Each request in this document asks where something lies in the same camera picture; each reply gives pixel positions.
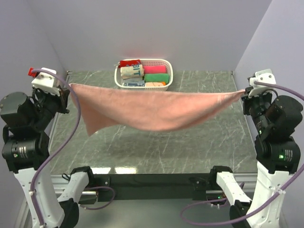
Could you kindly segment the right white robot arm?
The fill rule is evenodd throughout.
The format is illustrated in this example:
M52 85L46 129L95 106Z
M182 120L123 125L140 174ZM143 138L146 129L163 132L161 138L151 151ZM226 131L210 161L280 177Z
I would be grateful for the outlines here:
M277 228L284 200L284 183L298 169L301 151L291 136L302 121L303 106L286 95L272 97L270 91L243 95L243 113L251 116L258 135L254 141L257 182L250 199L237 184L229 167L214 166L209 185L222 189L230 203L229 217L235 228Z

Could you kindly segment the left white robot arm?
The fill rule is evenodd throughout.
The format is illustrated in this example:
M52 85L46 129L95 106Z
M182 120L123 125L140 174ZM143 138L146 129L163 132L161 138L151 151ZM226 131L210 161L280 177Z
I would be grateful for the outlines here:
M82 192L95 187L89 166L75 168L60 197L56 196L49 165L49 137L45 129L56 113L67 114L69 90L59 95L34 89L32 96L14 92L0 101L4 146L2 157L26 196L34 228L73 228L79 221Z

